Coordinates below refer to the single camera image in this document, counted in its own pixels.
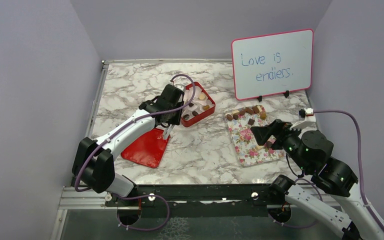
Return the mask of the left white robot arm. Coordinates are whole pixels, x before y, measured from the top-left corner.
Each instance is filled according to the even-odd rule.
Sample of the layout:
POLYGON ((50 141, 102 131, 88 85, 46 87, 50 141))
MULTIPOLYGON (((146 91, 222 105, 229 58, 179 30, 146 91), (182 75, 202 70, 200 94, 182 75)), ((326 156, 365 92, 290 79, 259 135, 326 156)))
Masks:
POLYGON ((160 125, 166 127, 162 138, 168 139, 174 126, 180 124, 186 106, 184 95, 184 89, 168 84, 159 96, 142 102, 138 110, 115 129, 97 139, 82 139, 72 167, 75 190, 110 192, 118 195, 124 205, 135 203, 135 183, 115 172, 114 160, 134 141, 160 125))

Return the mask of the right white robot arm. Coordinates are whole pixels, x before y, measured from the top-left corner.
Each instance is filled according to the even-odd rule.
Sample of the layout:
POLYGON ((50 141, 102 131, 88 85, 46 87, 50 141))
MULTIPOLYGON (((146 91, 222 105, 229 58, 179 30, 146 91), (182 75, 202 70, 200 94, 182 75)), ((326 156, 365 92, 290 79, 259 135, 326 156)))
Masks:
POLYGON ((269 199, 296 205, 327 225, 343 240, 384 240, 384 220, 372 209, 360 191, 362 184, 353 170, 331 156, 334 144, 319 130, 302 133, 290 122, 274 120, 266 126, 253 126, 256 143, 263 146, 274 137, 273 150, 284 150, 311 183, 339 203, 343 212, 311 197, 292 179, 279 175, 270 185, 269 199))

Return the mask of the red box lid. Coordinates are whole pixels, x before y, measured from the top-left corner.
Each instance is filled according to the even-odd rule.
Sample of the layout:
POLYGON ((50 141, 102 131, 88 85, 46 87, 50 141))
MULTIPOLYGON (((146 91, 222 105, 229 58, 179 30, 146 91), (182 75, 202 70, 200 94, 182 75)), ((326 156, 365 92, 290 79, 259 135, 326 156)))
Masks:
POLYGON ((168 142, 171 138, 163 136, 162 129, 154 128, 143 134, 131 143, 120 156, 127 161, 155 169, 157 168, 166 151, 168 142))

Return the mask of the metal serving tongs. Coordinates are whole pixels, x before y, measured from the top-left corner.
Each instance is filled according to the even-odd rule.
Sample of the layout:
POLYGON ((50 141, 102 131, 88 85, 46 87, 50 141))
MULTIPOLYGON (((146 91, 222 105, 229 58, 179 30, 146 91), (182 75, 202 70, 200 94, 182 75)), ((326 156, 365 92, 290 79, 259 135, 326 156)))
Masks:
POLYGON ((162 134, 162 137, 164 140, 167 140, 169 138, 170 133, 172 132, 174 127, 175 127, 175 125, 169 125, 168 127, 165 128, 165 130, 162 134))

